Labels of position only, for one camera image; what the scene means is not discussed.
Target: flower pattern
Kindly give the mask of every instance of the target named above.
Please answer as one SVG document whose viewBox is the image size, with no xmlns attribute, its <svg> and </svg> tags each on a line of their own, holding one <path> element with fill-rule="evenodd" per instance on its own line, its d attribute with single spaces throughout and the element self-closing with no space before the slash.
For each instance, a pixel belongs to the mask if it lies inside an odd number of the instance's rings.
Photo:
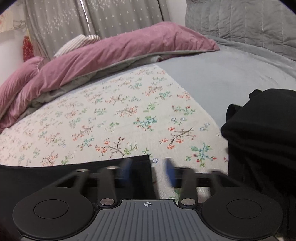
<svg viewBox="0 0 296 241">
<path fill-rule="evenodd" d="M 177 199 L 163 181 L 162 161 L 227 172 L 226 148 L 211 117 L 154 64 L 69 92 L 5 129 L 0 164 L 47 167 L 149 155 L 161 198 Z"/>
</svg>

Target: gray ribbed surface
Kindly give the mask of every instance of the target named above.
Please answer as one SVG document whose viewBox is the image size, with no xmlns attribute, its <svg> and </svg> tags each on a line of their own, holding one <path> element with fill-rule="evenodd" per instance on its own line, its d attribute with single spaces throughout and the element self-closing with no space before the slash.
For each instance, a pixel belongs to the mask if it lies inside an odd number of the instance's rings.
<svg viewBox="0 0 296 241">
<path fill-rule="evenodd" d="M 226 241 L 206 227 L 194 210 L 172 200 L 123 200 L 101 210 L 81 233 L 63 241 Z"/>
<path fill-rule="evenodd" d="M 185 25 L 296 60 L 296 15 L 279 0 L 187 0 Z"/>
</svg>

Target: pink pillow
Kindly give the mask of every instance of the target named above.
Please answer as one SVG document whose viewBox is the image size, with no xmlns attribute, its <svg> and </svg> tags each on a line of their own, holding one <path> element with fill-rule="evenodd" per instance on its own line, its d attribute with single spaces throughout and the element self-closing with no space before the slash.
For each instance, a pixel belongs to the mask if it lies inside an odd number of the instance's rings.
<svg viewBox="0 0 296 241">
<path fill-rule="evenodd" d="M 25 84 L 38 74 L 43 60 L 41 56 L 27 60 L 0 86 L 0 119 Z"/>
</svg>

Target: red fabric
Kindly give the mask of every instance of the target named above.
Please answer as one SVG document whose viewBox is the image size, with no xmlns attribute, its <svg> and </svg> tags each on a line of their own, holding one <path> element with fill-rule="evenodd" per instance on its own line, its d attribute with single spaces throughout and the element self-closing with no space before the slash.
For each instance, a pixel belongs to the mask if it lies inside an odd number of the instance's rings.
<svg viewBox="0 0 296 241">
<path fill-rule="evenodd" d="M 22 44 L 22 53 L 24 55 L 24 62 L 34 57 L 33 45 L 31 44 L 28 36 L 24 37 L 24 42 Z"/>
</svg>

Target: pink duvet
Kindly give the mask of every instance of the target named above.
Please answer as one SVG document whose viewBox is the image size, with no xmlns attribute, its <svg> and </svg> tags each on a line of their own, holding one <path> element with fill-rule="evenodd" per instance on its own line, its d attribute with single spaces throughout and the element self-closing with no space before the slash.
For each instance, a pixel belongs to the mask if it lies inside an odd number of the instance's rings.
<svg viewBox="0 0 296 241">
<path fill-rule="evenodd" d="M 213 40 L 191 29 L 171 22 L 161 22 L 149 28 L 101 40 L 58 57 L 47 63 L 16 95 L 0 119 L 0 133 L 4 128 L 12 126 L 28 104 L 42 93 L 59 89 L 76 77 L 122 60 L 176 50 L 207 52 L 219 50 L 219 47 Z"/>
</svg>

